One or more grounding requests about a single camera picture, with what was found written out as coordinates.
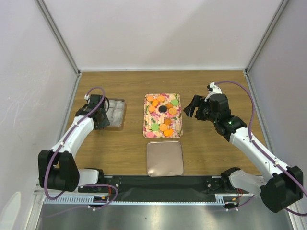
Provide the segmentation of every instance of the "black disc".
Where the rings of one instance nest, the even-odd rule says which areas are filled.
[[[159,112],[160,113],[165,113],[166,111],[167,111],[167,107],[166,106],[162,105],[162,106],[159,107]]]

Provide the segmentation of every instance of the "pink disc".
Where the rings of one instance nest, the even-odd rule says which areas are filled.
[[[171,114],[169,114],[169,112],[167,112],[167,116],[168,116],[169,118],[175,117],[175,115],[171,115]]]
[[[146,133],[146,137],[153,138],[154,137],[154,133],[153,132],[148,132],[148,133]]]

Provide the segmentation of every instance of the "wall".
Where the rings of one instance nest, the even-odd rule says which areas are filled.
[[[57,141],[76,75],[34,0],[1,1],[0,12],[0,213],[21,192],[19,230],[38,179],[37,156]]]
[[[275,154],[305,173],[307,185],[307,1],[290,1],[251,69]],[[300,201],[307,212],[307,200]]]
[[[45,0],[82,70],[245,68],[280,0]]]

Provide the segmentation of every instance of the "wooden table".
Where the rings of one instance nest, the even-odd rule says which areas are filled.
[[[207,95],[208,83],[222,80],[234,80],[247,86],[242,71],[84,72],[69,126],[75,112],[85,104],[84,95],[94,86],[102,86],[109,98],[125,99],[127,111],[122,131],[93,131],[88,135],[76,156],[78,167],[99,168],[106,174],[147,174],[146,145],[156,139],[143,136],[144,96],[148,93],[178,93],[184,108],[195,94]],[[229,99],[232,114],[248,124],[251,103],[246,93],[229,83],[220,87]],[[216,133],[211,122],[187,118],[185,114],[182,119],[183,136],[178,140],[182,143],[185,174],[219,175],[234,166],[248,173],[259,174],[240,150]],[[257,118],[253,133],[264,143]]]

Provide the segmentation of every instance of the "metallic floor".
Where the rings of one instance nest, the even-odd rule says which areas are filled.
[[[288,213],[270,212],[254,198],[239,211],[221,206],[109,205],[95,212],[74,205],[44,204],[37,230],[292,230]]]

